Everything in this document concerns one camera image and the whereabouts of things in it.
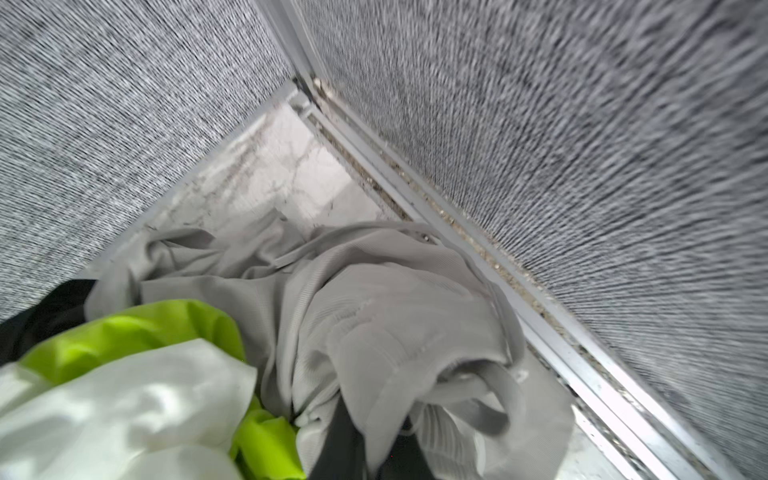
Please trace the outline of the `grey cloth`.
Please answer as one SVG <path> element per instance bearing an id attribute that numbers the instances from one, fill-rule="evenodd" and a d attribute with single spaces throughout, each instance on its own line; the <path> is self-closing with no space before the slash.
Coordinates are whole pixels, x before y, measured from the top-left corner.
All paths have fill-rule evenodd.
<path id="1" fill-rule="evenodd" d="M 146 237 L 109 266 L 85 316 L 171 299 L 234 319 L 263 404 L 297 427 L 303 468 L 330 460 L 344 406 L 375 476 L 400 435 L 439 479 L 552 479 L 574 428 L 527 355 L 501 289 L 431 227 L 362 222 L 305 237 L 278 211 L 224 234 Z"/>

